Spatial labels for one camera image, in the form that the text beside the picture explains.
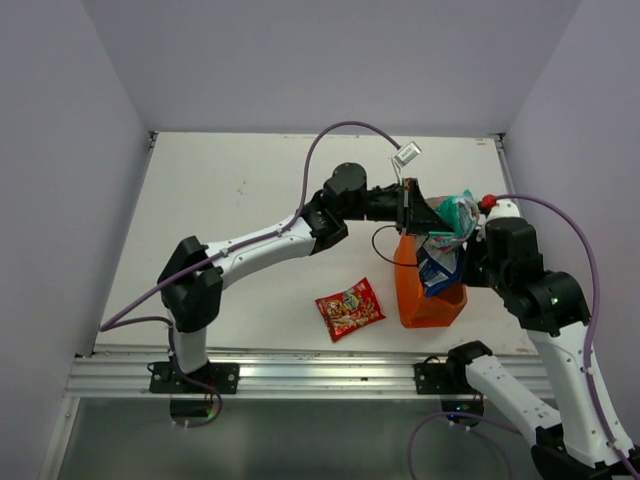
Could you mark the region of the teal snack packet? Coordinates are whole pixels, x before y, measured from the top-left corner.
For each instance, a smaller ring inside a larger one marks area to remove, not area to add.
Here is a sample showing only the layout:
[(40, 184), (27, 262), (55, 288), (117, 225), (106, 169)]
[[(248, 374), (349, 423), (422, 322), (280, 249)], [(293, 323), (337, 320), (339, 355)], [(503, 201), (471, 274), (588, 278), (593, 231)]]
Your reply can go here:
[(429, 234), (427, 243), (443, 252), (461, 247), (475, 231), (480, 218), (479, 207), (470, 190), (452, 196), (431, 197), (427, 204), (451, 228)]

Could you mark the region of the blue snack packet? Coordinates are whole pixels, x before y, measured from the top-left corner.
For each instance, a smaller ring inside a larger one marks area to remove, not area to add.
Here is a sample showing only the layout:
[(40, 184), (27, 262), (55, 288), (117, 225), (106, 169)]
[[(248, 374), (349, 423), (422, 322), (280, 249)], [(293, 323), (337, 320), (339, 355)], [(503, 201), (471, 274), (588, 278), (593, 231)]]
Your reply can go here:
[(434, 297), (460, 279), (461, 255), (458, 250), (444, 252), (428, 243), (416, 251), (418, 275), (426, 297)]

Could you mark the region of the orange paper bag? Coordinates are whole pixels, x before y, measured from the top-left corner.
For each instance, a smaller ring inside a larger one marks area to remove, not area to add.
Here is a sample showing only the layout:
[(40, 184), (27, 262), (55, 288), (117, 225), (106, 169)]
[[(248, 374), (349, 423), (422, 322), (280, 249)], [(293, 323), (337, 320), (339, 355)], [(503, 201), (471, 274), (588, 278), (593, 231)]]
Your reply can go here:
[(395, 298), (401, 324), (407, 329), (445, 328), (450, 326), (467, 305), (466, 287), (461, 283), (463, 248), (459, 281), (434, 297), (426, 297), (418, 275), (416, 251), (429, 240), (425, 236), (402, 234), (391, 257), (382, 253), (376, 240), (382, 226), (371, 236), (373, 251), (385, 262), (393, 266)]

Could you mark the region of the red snack packet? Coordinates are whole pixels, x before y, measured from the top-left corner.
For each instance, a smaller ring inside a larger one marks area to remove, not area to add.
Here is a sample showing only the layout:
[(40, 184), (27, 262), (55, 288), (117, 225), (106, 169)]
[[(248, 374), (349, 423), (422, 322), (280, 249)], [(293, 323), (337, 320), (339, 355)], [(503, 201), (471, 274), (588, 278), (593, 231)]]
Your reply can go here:
[(316, 299), (315, 305), (333, 343), (386, 318), (366, 277), (347, 290)]

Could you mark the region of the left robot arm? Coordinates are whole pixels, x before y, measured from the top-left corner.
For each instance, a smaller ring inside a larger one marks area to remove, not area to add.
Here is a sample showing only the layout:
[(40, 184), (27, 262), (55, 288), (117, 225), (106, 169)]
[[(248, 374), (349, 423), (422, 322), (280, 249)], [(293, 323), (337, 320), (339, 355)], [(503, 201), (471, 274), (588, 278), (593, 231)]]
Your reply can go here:
[(368, 188), (365, 169), (343, 163), (298, 212), (270, 228), (226, 242), (182, 240), (157, 281), (173, 321), (175, 384), (193, 393), (207, 383), (206, 329), (226, 288), (280, 262), (328, 250), (347, 237), (348, 222), (365, 220), (393, 223), (408, 235), (453, 230), (427, 204), (417, 180)]

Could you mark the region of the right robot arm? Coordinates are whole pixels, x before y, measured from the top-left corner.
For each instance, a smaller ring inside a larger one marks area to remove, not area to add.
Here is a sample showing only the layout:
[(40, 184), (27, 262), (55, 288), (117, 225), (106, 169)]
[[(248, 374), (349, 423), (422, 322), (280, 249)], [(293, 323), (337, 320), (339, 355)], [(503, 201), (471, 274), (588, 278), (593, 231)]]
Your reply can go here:
[(480, 341), (449, 351), (451, 389), (489, 397), (525, 438), (545, 479), (638, 478), (639, 448), (619, 423), (586, 345), (591, 315), (579, 283), (545, 269), (536, 231), (516, 217), (487, 221), (472, 238), (463, 277), (502, 299), (534, 345), (556, 404), (508, 374)]

